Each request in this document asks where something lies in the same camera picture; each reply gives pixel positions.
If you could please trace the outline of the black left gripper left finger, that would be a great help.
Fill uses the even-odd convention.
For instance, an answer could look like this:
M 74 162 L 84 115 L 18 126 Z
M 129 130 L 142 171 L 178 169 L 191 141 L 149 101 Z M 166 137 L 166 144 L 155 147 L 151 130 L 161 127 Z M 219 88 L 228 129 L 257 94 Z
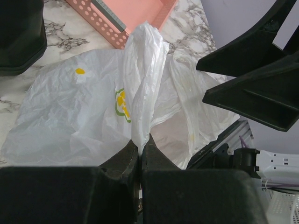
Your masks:
M 133 224 L 138 210 L 138 149 L 133 142 L 95 167 L 0 170 L 3 224 Z

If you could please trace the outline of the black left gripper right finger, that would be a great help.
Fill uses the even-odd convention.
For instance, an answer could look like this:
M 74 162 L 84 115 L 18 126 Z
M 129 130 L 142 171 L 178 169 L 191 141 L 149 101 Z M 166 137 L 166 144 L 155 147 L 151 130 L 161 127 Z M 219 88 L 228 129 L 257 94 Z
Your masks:
M 252 179 L 233 169 L 179 169 L 153 138 L 142 153 L 145 224 L 265 224 Z

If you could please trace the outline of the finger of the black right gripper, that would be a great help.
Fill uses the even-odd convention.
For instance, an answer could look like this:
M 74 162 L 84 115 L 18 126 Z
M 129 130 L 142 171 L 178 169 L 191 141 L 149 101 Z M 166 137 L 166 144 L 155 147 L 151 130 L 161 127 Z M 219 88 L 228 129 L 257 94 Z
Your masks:
M 277 0 L 248 31 L 225 46 L 198 60 L 196 70 L 231 77 L 269 65 L 294 54 L 294 38 L 284 49 L 273 40 L 294 6 L 293 0 Z
M 287 132 L 299 119 L 299 54 L 213 87 L 202 101 Z

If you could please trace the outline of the white plastic bag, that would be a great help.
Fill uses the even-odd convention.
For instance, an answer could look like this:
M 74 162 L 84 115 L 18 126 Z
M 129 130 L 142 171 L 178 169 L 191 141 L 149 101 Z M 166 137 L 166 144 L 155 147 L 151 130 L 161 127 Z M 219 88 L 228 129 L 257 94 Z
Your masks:
M 219 84 L 196 70 L 183 50 L 148 23 L 124 49 L 94 49 L 42 68 L 1 148 L 11 164 L 98 166 L 132 141 L 141 154 L 150 138 L 177 167 L 238 114 L 203 103 Z

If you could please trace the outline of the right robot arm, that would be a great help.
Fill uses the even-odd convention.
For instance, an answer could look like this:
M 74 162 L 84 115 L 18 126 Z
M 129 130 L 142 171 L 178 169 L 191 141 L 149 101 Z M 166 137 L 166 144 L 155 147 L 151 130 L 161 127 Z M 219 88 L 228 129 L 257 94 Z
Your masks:
M 227 109 L 269 128 L 287 132 L 299 120 L 299 33 L 283 49 L 273 40 L 295 5 L 277 0 L 248 31 L 200 59 L 196 69 L 231 76 L 232 80 L 206 91 L 203 102 Z M 194 156 L 190 168 L 238 169 L 273 191 L 267 209 L 271 223 L 299 220 L 299 157 L 279 144 L 269 149 L 241 147 L 229 152 L 227 143 L 212 145 Z

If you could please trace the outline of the pink perforated plastic basket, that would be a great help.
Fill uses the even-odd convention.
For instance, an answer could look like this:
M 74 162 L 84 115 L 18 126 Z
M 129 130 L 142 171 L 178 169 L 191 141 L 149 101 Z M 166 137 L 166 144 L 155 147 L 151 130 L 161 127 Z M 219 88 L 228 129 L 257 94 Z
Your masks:
M 111 45 L 123 49 L 129 34 L 148 22 L 161 30 L 176 0 L 68 0 Z

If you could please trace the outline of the black toolbox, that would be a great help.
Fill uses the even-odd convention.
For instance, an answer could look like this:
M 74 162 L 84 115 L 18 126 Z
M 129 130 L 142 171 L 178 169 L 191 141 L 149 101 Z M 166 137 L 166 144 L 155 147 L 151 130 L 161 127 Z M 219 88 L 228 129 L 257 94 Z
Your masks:
M 17 76 L 47 49 L 43 0 L 0 1 L 0 75 Z

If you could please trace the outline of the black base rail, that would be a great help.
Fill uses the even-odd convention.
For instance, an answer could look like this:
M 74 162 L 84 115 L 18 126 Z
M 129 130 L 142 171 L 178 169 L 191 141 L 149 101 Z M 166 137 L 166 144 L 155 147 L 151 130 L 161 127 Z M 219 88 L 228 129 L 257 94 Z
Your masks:
M 253 134 L 248 121 L 238 120 L 192 156 L 187 169 L 231 168 L 233 152 L 242 147 L 254 148 Z

